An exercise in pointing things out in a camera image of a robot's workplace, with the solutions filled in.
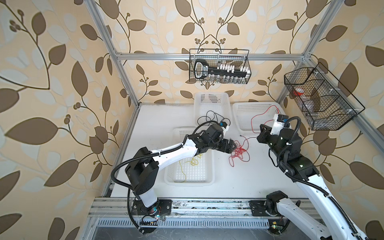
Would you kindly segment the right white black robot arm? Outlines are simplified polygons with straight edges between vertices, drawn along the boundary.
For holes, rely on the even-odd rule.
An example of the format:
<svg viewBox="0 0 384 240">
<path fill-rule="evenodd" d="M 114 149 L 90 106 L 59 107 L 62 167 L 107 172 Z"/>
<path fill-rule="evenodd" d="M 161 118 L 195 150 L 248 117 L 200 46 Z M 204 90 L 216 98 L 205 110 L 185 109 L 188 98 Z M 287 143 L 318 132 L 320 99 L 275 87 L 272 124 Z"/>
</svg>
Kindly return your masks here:
<svg viewBox="0 0 384 240">
<path fill-rule="evenodd" d="M 265 212 L 281 215 L 298 227 L 311 240 L 366 240 L 368 236 L 352 221 L 312 161 L 301 154 L 303 140 L 298 135 L 301 118 L 276 114 L 272 127 L 262 124 L 257 140 L 274 154 L 274 165 L 296 184 L 311 201 L 323 222 L 319 223 L 300 209 L 282 191 L 266 197 Z"/>
</svg>

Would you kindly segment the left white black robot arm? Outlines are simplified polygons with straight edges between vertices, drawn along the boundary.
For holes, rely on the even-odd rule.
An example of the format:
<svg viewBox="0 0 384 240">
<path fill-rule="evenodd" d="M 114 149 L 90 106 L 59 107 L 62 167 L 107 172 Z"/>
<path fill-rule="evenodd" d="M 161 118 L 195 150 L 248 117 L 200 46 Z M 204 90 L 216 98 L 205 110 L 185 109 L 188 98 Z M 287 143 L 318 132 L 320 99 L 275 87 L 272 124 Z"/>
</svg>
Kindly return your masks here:
<svg viewBox="0 0 384 240">
<path fill-rule="evenodd" d="M 228 129 L 229 125 L 224 121 L 204 122 L 198 125 L 191 134 L 185 135 L 182 142 L 152 151 L 143 147 L 133 158 L 123 161 L 113 168 L 111 180 L 128 189 L 127 212 L 131 222 L 140 233 L 145 234 L 146 232 L 133 218 L 130 208 L 130 193 L 133 193 L 136 200 L 145 207 L 144 218 L 151 217 L 158 220 L 162 209 L 160 200 L 153 189 L 158 173 L 173 163 L 185 158 L 196 157 L 209 150 L 232 154 L 237 145 L 232 139 L 224 138 Z"/>
</svg>

